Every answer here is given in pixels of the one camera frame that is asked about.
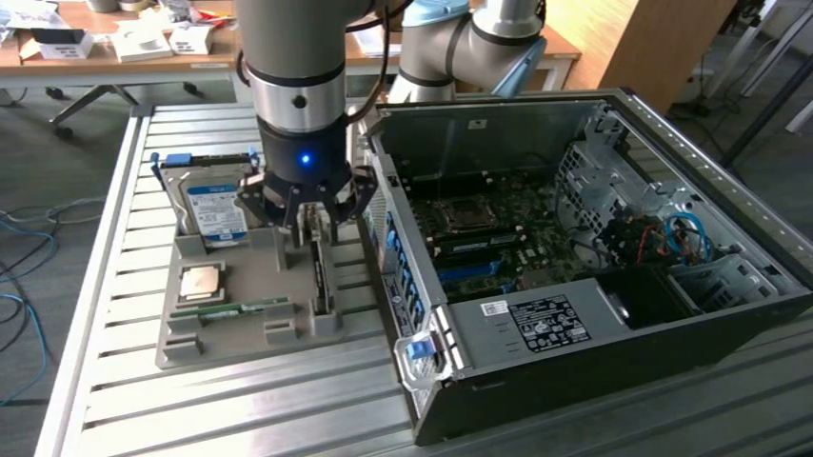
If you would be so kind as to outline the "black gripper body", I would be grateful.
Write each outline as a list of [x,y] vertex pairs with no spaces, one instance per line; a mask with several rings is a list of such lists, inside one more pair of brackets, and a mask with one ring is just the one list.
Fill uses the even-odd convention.
[[289,197],[292,188],[304,202],[335,199],[351,179],[347,126],[347,120],[337,119],[323,129],[291,132],[257,119],[265,187],[277,201]]

